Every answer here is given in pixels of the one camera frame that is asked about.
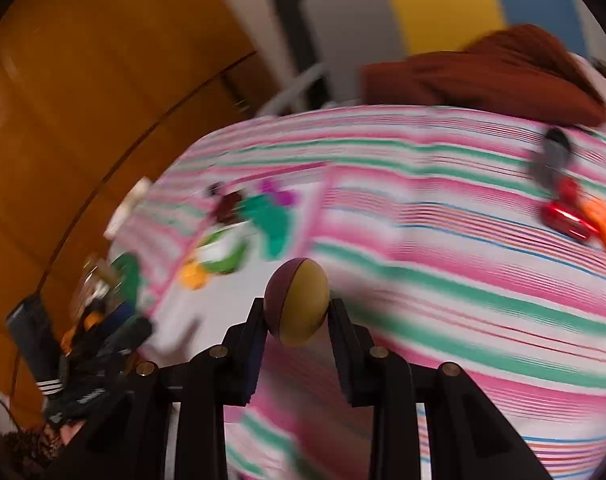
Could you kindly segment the yellow orange toy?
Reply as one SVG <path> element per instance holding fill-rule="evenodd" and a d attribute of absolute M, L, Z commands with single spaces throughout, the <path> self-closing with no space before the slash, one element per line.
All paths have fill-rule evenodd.
<path fill-rule="evenodd" d="M 178 273 L 181 285 L 190 290 L 197 290 L 207 284 L 209 274 L 201 263 L 195 260 L 186 261 Z"/>

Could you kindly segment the grey yellow blue headboard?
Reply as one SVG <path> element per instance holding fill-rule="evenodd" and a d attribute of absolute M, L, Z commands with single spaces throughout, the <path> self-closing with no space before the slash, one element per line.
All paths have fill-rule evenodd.
<path fill-rule="evenodd" d="M 457 51 L 490 32 L 538 26 L 571 53 L 588 56 L 574 0 L 303 0 L 332 99 L 361 99 L 359 73 L 368 64 Z"/>

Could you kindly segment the rust brown quilted blanket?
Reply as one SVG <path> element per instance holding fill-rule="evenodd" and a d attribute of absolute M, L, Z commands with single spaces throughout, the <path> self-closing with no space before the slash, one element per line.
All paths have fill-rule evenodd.
<path fill-rule="evenodd" d="M 492 32 L 460 51 L 365 65 L 361 100 L 463 107 L 560 126 L 606 122 L 606 101 L 576 59 L 531 24 Z"/>

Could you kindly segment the green white toy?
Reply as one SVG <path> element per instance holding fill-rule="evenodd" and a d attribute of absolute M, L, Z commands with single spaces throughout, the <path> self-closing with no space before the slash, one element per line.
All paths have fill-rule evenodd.
<path fill-rule="evenodd" d="M 241 228 L 213 231 L 199 243 L 195 256 L 210 274 L 235 272 L 248 248 L 248 235 Z"/>

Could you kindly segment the orange linked cube block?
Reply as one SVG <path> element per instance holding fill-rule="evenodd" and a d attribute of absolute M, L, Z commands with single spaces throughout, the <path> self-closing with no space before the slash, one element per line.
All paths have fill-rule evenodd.
<path fill-rule="evenodd" d="M 581 209 L 598 231 L 600 240 L 606 249 L 606 202 L 596 197 L 581 200 Z"/>

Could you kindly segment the magenta perforated toy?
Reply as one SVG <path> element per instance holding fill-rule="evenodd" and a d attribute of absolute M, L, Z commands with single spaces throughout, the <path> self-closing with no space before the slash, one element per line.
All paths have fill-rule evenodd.
<path fill-rule="evenodd" d="M 297 193 L 283 188 L 274 179 L 263 179 L 260 182 L 260 190 L 280 207 L 293 207 L 297 204 Z"/>

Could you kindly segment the teal plastic toy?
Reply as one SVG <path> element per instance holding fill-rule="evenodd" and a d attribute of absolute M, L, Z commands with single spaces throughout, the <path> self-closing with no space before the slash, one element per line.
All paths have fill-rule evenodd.
<path fill-rule="evenodd" d="M 245 197 L 240 203 L 241 216 L 263 235 L 263 253 L 268 260 L 279 259 L 287 250 L 292 236 L 289 210 L 267 194 Z"/>

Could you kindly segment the striped pink green bedspread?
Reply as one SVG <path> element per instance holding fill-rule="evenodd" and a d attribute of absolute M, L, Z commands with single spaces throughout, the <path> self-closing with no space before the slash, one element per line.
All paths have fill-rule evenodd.
<path fill-rule="evenodd" d="M 460 364 L 552 477 L 586 479 L 606 455 L 606 250 L 542 224 L 544 134 L 443 107 L 255 118 L 187 148 L 111 254 L 137 256 L 151 313 L 207 232 L 212 183 L 327 162 L 304 257 L 351 319 L 410 362 Z"/>

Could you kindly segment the purple patterned oval toy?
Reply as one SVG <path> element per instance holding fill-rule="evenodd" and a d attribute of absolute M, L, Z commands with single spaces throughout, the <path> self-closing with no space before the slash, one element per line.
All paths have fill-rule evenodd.
<path fill-rule="evenodd" d="M 291 259 L 279 266 L 265 288 L 269 332 L 284 346 L 301 346 L 323 325 L 328 304 L 324 269 L 310 258 Z"/>

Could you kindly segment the dark brown flower toy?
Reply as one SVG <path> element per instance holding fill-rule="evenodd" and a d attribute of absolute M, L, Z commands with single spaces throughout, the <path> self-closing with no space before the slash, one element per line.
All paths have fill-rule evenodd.
<path fill-rule="evenodd" d="M 210 212 L 215 223 L 230 226 L 241 221 L 239 207 L 245 198 L 241 192 L 226 192 L 222 182 L 215 182 L 207 188 L 207 196 L 215 200 L 214 209 Z"/>

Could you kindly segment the red metallic capsule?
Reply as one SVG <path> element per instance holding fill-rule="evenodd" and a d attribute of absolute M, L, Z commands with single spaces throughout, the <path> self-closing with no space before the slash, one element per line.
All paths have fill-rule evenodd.
<path fill-rule="evenodd" d="M 579 243 L 587 243 L 598 234 L 594 224 L 580 209 L 561 200 L 545 203 L 541 207 L 540 217 L 545 226 Z"/>

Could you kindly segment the red cube block number 11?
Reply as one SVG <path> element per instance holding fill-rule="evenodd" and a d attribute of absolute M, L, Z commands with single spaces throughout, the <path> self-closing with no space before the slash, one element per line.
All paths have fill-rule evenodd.
<path fill-rule="evenodd" d="M 561 203 L 576 207 L 580 202 L 580 184 L 573 177 L 563 176 L 558 180 L 557 194 Z"/>

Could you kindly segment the clear jar black lid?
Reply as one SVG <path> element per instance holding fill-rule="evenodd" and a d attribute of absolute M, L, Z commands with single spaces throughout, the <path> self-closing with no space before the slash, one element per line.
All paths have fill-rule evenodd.
<path fill-rule="evenodd" d="M 560 128 L 549 128 L 530 162 L 530 176 L 545 191 L 556 194 L 573 158 L 573 147 Z"/>

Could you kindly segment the pink white shallow box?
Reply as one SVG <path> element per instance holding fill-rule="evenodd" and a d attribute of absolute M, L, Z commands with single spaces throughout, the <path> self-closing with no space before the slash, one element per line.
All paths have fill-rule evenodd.
<path fill-rule="evenodd" d="M 263 295 L 271 274 L 285 261 L 309 253 L 309 232 L 316 223 L 321 196 L 330 177 L 327 162 L 282 169 L 275 174 L 257 174 L 235 184 L 255 190 L 271 179 L 297 194 L 292 211 L 292 234 L 285 253 L 276 260 L 264 256 L 264 235 L 248 228 L 250 247 L 240 269 L 215 275 L 202 288 L 190 290 L 178 278 L 167 284 L 159 302 L 151 310 L 152 336 L 141 347 L 142 355 L 161 365 L 186 362 L 200 351 L 219 344 L 229 326 L 247 317 L 253 299 Z"/>

